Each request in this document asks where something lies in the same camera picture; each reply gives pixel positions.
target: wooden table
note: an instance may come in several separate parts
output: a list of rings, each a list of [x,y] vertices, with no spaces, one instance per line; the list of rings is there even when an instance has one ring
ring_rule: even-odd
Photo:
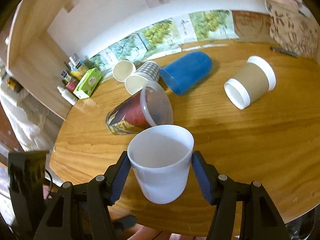
[[[183,96],[163,82],[174,124],[194,136],[195,150],[234,181],[262,182],[284,222],[320,202],[320,68],[314,60],[272,52],[267,44],[230,43],[202,49],[213,60],[209,77]],[[164,66],[183,53],[156,59]],[[266,59],[276,88],[245,110],[225,95],[223,84],[251,55]],[[60,130],[50,167],[74,184],[90,181],[116,163],[134,135],[112,135],[107,113],[129,97],[124,84],[108,80],[93,96],[78,101]],[[142,194],[130,171],[119,201],[110,208],[133,214],[138,223],[178,234],[206,236],[214,207],[202,198],[193,171],[186,189],[172,203],[156,205]],[[237,205],[234,234],[239,234]]]

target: brown paper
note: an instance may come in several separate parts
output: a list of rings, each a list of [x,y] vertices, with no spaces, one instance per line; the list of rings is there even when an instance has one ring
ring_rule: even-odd
[[[257,65],[246,62],[244,67],[233,77],[247,90],[250,104],[262,97],[269,90],[269,81],[265,73]]]

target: green box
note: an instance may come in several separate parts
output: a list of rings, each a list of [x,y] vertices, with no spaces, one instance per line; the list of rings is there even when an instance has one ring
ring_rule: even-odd
[[[79,99],[89,98],[101,78],[102,74],[96,67],[89,69],[79,81],[73,93]]]

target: white bottle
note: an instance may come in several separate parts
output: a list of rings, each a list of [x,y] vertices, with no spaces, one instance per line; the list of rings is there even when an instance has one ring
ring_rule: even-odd
[[[67,89],[61,86],[58,86],[57,89],[61,93],[62,97],[65,100],[67,100],[70,104],[72,104],[73,106],[76,104],[76,102],[78,101],[78,98],[76,98],[70,91],[68,91]]]

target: blue cup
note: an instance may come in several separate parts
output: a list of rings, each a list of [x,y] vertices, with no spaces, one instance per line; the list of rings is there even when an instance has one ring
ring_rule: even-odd
[[[193,51],[160,69],[160,76],[177,95],[198,83],[212,68],[212,60],[202,51]]]

